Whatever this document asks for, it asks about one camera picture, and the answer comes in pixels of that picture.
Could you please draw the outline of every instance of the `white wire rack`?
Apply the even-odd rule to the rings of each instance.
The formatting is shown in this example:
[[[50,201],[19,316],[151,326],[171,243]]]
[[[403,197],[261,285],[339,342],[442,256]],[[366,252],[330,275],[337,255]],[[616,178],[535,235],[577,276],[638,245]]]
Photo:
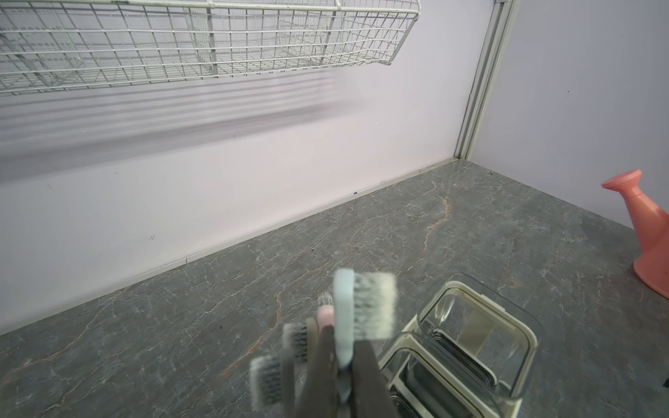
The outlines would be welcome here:
[[[419,0],[0,0],[0,93],[390,64]]]

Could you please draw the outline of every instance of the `white bristles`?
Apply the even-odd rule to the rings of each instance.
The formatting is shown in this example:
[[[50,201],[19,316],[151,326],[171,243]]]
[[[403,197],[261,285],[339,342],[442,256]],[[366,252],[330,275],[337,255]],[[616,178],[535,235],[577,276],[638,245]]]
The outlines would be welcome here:
[[[306,324],[304,322],[291,322],[284,325],[282,336],[284,348],[293,352],[297,362],[306,362]]]
[[[281,401],[281,363],[276,356],[260,356],[251,360],[251,406],[254,411]]]
[[[356,273],[353,287],[355,340],[383,340],[393,336],[397,287],[390,273]]]
[[[320,295],[318,295],[318,307],[332,304],[334,304],[334,302],[332,300],[332,294],[330,292],[325,291]]]

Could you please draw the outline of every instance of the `wall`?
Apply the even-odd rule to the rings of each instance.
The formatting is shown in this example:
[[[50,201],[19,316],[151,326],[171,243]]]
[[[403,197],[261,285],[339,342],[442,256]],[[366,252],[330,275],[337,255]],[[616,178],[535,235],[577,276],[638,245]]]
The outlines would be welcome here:
[[[669,209],[669,2],[521,1],[472,161],[631,226],[602,181]]]
[[[0,98],[0,332],[451,157],[491,12],[424,1],[391,66]]]

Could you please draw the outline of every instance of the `container lid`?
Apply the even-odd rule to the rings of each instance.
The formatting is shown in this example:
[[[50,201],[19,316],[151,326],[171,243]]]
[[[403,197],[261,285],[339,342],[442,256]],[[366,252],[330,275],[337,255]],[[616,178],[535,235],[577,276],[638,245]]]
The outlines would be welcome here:
[[[522,396],[541,336],[539,323],[522,308],[470,276],[454,274],[417,320],[433,348],[459,362],[492,394]]]

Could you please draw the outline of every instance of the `pink watering can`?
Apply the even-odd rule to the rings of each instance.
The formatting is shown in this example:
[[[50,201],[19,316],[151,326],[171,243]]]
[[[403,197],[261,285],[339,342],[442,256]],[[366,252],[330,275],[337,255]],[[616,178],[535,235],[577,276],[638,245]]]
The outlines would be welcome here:
[[[634,262],[634,271],[651,289],[669,299],[669,214],[641,192],[639,179],[641,170],[628,171],[601,186],[625,199],[641,243],[642,255]]]

